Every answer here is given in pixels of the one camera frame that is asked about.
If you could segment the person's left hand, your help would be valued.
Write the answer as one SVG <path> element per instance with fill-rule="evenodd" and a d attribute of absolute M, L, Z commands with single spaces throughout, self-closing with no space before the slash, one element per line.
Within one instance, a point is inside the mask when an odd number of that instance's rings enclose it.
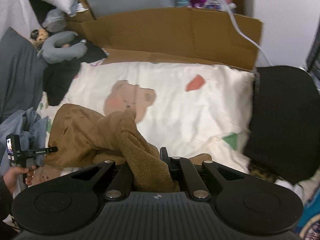
<path fill-rule="evenodd" d="M 25 179 L 25 184 L 27 186 L 31 186 L 33 184 L 33 175 L 36 166 L 32 166 L 31 168 L 23 168 L 23 167 L 11 167 L 8 172 L 3 176 L 4 183 L 8 188 L 9 192 L 13 194 L 16 189 L 16 184 L 18 180 L 18 176 L 20 174 L 26 174 L 27 177 Z"/>

